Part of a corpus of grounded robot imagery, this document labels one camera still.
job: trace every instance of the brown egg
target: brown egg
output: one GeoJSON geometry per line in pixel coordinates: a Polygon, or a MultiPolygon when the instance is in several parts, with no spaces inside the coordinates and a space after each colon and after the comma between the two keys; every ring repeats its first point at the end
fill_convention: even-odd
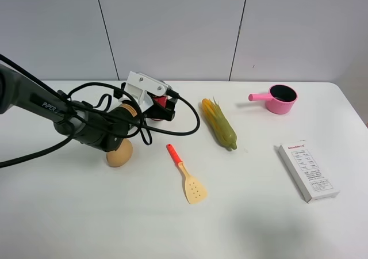
{"type": "Polygon", "coordinates": [[[116,151],[106,154],[106,159],[110,167],[120,167],[127,163],[133,154],[133,145],[128,139],[124,139],[116,151]]]}

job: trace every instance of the white table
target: white table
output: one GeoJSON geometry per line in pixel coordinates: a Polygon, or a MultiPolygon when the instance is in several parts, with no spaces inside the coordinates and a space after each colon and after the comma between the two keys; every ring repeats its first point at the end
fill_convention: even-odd
{"type": "MultiPolygon", "coordinates": [[[[64,91],[81,83],[47,82],[64,91]]],[[[271,82],[168,83],[196,107],[215,97],[238,149],[218,146],[202,122],[192,136],[154,133],[151,146],[133,138],[133,157],[118,169],[105,164],[103,152],[75,141],[1,169],[1,259],[368,257],[368,129],[337,86],[287,83],[299,99],[278,116],[247,101],[271,82]],[[340,186],[337,198],[303,201],[275,151],[301,139],[340,186]],[[187,203],[168,143],[206,186],[205,201],[187,203]]],[[[96,104],[105,92],[91,87],[74,98],[96,104]]],[[[172,122],[154,124],[186,131],[195,118],[178,102],[172,122]]],[[[0,125],[2,161],[64,138],[50,121],[15,107],[0,125]]]]}

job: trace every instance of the corn husk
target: corn husk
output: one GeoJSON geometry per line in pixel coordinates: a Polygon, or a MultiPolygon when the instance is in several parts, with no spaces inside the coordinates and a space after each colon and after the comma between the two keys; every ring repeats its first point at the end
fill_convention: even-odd
{"type": "Polygon", "coordinates": [[[214,103],[209,99],[202,100],[204,116],[212,127],[218,142],[229,150],[236,150],[236,134],[225,118],[218,103],[214,99],[213,101],[214,103]]]}

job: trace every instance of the slotted spatula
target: slotted spatula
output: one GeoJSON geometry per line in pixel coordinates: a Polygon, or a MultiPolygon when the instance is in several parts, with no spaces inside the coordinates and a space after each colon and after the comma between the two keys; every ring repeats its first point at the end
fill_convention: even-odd
{"type": "Polygon", "coordinates": [[[178,165],[180,171],[185,176],[185,195],[190,204],[199,203],[207,197],[207,191],[204,186],[192,175],[188,173],[180,159],[174,147],[171,144],[166,145],[168,152],[170,153],[172,160],[178,165]]]}

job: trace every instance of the spatula head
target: spatula head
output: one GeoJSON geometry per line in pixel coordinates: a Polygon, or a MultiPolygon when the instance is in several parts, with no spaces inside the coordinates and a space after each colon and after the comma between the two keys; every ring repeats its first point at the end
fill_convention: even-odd
{"type": "Polygon", "coordinates": [[[207,197],[204,186],[192,176],[185,179],[185,195],[190,204],[199,203],[207,197]]]}

